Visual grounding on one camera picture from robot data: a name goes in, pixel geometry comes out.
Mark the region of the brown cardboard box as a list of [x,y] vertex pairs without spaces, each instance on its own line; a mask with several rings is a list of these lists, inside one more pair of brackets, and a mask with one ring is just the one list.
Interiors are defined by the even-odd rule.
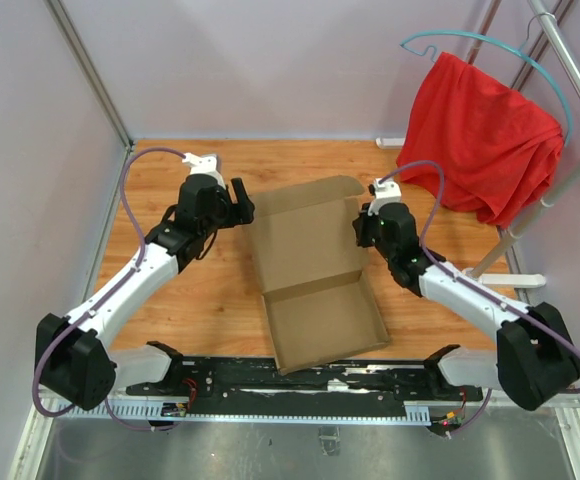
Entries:
[[352,226],[363,191],[339,175],[252,198],[245,232],[282,375],[390,342]]

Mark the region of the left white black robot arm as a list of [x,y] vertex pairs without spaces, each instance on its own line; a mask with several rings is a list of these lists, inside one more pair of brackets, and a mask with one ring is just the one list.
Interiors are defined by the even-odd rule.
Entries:
[[184,383],[179,352],[156,341],[115,354],[109,347],[157,290],[207,255],[220,230],[251,223],[254,211],[241,179],[225,186],[213,174],[189,175],[177,203],[104,287],[66,315],[48,314],[39,322],[33,387],[46,387],[83,410],[142,383],[165,396],[177,393]]

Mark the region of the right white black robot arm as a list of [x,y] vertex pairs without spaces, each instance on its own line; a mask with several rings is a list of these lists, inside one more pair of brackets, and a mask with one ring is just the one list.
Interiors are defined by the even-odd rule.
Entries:
[[423,249],[405,204],[372,211],[365,203],[352,225],[358,246],[375,248],[401,288],[444,306],[496,344],[493,351],[451,344],[431,354],[422,377],[430,397],[444,400],[458,387],[483,387],[501,390],[517,406],[534,411],[580,379],[580,357],[559,310],[500,295]]

